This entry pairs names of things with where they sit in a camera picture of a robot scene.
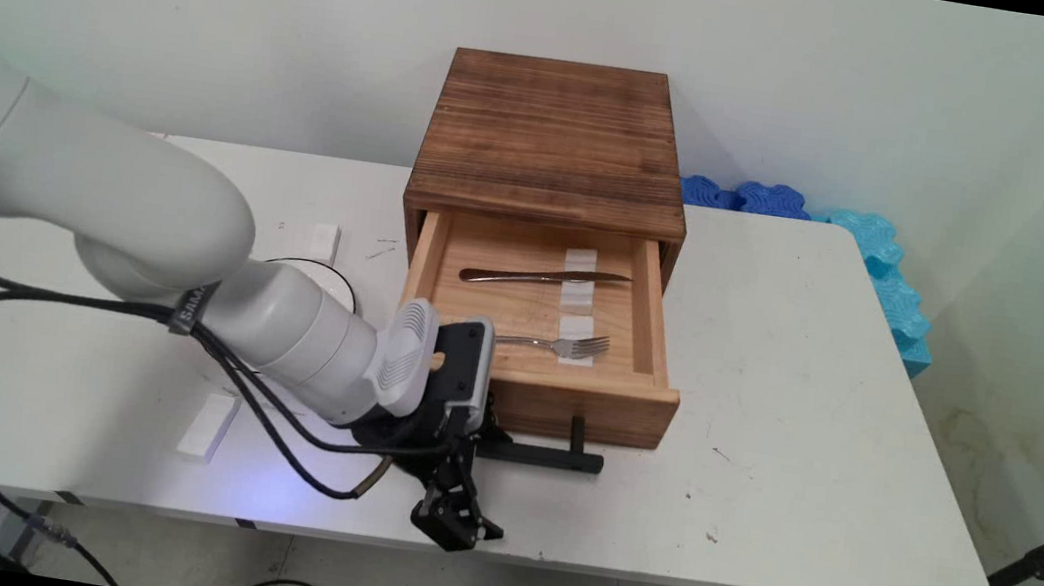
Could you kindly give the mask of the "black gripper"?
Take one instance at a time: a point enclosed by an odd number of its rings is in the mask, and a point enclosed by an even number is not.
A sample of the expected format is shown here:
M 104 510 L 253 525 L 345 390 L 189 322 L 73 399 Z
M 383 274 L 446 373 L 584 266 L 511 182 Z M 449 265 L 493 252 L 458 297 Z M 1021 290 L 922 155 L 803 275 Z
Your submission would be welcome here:
M 482 429 L 496 427 L 494 396 L 488 402 L 477 428 L 464 428 L 462 442 L 475 440 Z M 356 443 L 370 448 L 431 449 L 446 442 L 445 420 L 447 412 L 442 403 L 427 402 L 419 405 L 413 415 L 395 418 L 379 406 L 369 411 L 358 422 L 351 423 L 350 433 Z M 446 454 L 437 458 L 395 456 L 399 469 L 435 473 Z M 448 552 L 473 549 L 477 541 L 500 541 L 504 530 L 489 520 L 480 507 L 478 491 L 472 476 L 473 458 L 459 456 L 456 476 L 441 479 L 438 475 L 424 483 L 425 496 L 412 509 L 411 519 L 418 531 Z

